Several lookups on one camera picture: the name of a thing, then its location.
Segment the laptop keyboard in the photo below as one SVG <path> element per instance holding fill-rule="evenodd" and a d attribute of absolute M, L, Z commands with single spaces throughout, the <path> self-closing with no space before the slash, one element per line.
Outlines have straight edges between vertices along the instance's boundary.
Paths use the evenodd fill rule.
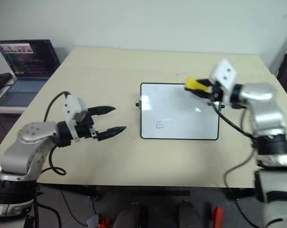
<path fill-rule="evenodd" d="M 37 93 L 43 87 L 46 81 L 17 81 L 10 92 L 33 92 Z"/>

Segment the whiteboard frame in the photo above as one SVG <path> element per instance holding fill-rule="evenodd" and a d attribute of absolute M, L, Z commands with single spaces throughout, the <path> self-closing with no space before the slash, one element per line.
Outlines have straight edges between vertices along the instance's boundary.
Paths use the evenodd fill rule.
<path fill-rule="evenodd" d="M 177 138 L 145 138 L 143 137 L 142 135 L 142 106 L 141 106 L 141 101 L 142 101 L 142 84 L 161 84 L 161 85 L 184 85 L 183 83 L 157 83 L 157 82 L 142 82 L 140 84 L 140 137 L 142 139 L 161 139 L 161 140 L 207 140 L 207 141 L 215 141 L 215 140 L 218 140 L 219 138 L 219 133 L 220 133 L 220 116 L 218 115 L 218 130 L 217 130 L 217 137 L 215 139 L 177 139 Z M 218 109 L 219 111 L 221 110 L 221 102 L 219 102 L 219 105 L 218 105 Z"/>

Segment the white wall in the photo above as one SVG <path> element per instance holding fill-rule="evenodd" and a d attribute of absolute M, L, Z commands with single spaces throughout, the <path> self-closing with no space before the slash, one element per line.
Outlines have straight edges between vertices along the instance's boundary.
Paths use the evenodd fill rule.
<path fill-rule="evenodd" d="M 0 0 L 0 40 L 35 38 L 60 60 L 75 45 L 259 54 L 276 74 L 287 0 Z"/>

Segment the robotic arm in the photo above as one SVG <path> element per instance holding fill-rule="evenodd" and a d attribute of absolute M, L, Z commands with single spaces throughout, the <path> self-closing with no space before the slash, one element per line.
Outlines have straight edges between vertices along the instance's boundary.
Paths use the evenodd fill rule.
<path fill-rule="evenodd" d="M 212 102 L 249 110 L 252 128 L 249 136 L 260 167 L 255 171 L 255 187 L 258 200 L 265 203 L 264 225 L 287 228 L 286 124 L 276 104 L 276 91 L 267 83 L 241 85 L 235 79 L 236 71 L 228 61 L 222 61 L 210 80 L 192 79 L 185 89 Z"/>
<path fill-rule="evenodd" d="M 21 216 L 30 211 L 36 195 L 36 181 L 47 155 L 56 147 L 69 146 L 72 140 L 78 142 L 80 138 L 100 141 L 122 132 L 125 127 L 114 127 L 102 133 L 93 127 L 92 115 L 106 114 L 114 109 L 110 106 L 87 108 L 82 99 L 67 95 L 63 107 L 66 121 L 25 125 L 2 156 L 0 217 Z"/>

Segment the laptop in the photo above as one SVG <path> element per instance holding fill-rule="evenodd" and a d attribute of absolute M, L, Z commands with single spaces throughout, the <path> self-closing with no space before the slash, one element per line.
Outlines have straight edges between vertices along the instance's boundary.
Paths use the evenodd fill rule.
<path fill-rule="evenodd" d="M 1 107 L 27 107 L 60 66 L 48 39 L 2 40 L 0 52 L 17 77 L 0 98 Z"/>

